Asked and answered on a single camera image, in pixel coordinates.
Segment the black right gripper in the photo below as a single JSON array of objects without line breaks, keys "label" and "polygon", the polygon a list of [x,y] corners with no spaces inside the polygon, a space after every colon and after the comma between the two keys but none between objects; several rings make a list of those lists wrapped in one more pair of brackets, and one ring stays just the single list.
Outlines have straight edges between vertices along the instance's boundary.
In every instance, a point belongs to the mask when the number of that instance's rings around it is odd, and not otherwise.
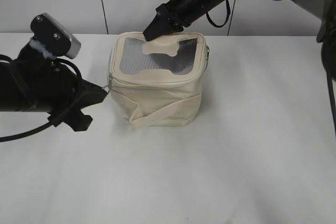
[{"label": "black right gripper", "polygon": [[[222,2],[226,3],[226,18],[219,25],[210,18],[209,11]],[[212,26],[224,27],[231,15],[229,0],[169,0],[156,8],[156,15],[143,36],[146,41],[153,41],[163,35],[180,33],[183,27],[189,27],[204,15]]]}]

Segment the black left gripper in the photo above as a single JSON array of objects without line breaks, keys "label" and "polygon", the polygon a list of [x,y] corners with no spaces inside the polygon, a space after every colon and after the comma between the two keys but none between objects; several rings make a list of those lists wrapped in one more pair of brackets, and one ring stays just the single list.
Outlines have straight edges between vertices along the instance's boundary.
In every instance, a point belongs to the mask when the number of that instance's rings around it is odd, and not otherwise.
[{"label": "black left gripper", "polygon": [[[68,109],[75,100],[82,81],[80,75],[70,71],[61,57],[68,53],[69,46],[44,45],[39,40],[30,40],[13,60],[13,80],[20,97],[19,111],[58,112]],[[102,103],[107,91],[86,80],[82,83],[78,107]],[[67,124],[75,132],[88,129],[93,121],[90,115],[74,108],[63,114],[52,114],[54,127]]]}]

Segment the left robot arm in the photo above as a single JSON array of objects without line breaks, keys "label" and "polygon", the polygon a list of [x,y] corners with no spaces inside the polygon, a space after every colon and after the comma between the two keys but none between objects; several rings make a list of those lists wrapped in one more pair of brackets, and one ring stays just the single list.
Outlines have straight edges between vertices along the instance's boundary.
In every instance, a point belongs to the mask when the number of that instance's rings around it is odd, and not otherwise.
[{"label": "left robot arm", "polygon": [[13,60],[1,57],[2,112],[46,112],[53,126],[65,123],[74,131],[85,131],[92,117],[82,109],[102,103],[107,94],[84,80],[72,62],[45,58],[29,44]]}]

